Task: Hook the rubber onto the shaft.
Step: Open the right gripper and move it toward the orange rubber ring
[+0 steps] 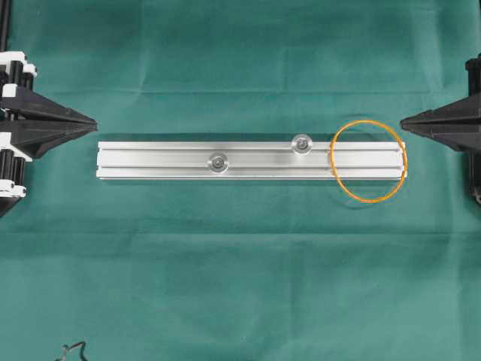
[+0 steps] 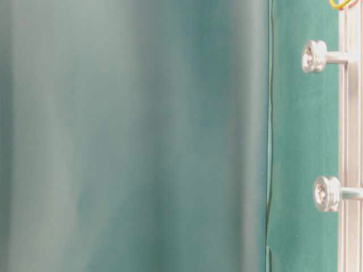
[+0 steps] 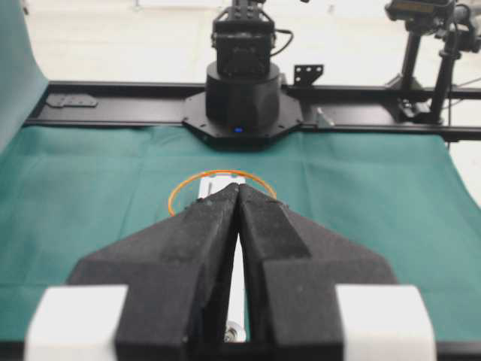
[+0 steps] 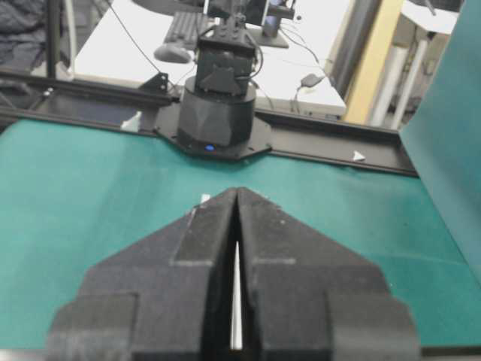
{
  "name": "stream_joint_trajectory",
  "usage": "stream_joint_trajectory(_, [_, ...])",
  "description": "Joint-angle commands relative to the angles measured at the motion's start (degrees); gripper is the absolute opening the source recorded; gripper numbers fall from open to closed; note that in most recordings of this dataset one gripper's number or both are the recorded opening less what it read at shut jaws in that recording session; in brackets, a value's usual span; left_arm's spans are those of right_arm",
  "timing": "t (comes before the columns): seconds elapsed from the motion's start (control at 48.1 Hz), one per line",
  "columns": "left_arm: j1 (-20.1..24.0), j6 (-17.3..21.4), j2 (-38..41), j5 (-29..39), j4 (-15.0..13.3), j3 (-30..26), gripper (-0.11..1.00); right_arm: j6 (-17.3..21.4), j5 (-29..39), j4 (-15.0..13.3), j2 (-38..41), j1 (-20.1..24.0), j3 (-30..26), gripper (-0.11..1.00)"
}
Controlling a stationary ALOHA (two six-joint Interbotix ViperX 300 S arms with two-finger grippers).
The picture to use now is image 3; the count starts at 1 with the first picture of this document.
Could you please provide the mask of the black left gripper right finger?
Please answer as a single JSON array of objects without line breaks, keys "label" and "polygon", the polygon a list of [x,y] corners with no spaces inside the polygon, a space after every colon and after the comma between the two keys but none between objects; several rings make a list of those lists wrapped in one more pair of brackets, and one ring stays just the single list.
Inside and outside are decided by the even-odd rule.
[{"label": "black left gripper right finger", "polygon": [[250,334],[271,360],[341,360],[337,284],[397,284],[378,253],[240,186]]}]

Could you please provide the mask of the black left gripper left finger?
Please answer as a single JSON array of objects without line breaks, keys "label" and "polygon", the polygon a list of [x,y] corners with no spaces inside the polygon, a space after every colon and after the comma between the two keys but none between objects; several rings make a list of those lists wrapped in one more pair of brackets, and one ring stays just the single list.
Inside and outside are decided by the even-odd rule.
[{"label": "black left gripper left finger", "polygon": [[114,344],[120,360],[193,360],[224,340],[237,240],[230,184],[185,211],[78,261],[70,285],[128,287]]}]

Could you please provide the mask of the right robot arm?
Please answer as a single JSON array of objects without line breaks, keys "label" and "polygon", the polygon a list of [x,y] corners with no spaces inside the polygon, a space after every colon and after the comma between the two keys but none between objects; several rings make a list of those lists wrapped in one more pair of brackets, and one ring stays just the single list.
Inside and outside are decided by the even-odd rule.
[{"label": "right robot arm", "polygon": [[207,143],[262,146],[302,123],[301,104],[282,91],[271,60],[276,26],[262,5],[233,1],[213,20],[216,60],[207,67],[204,92],[185,100],[182,121]]}]

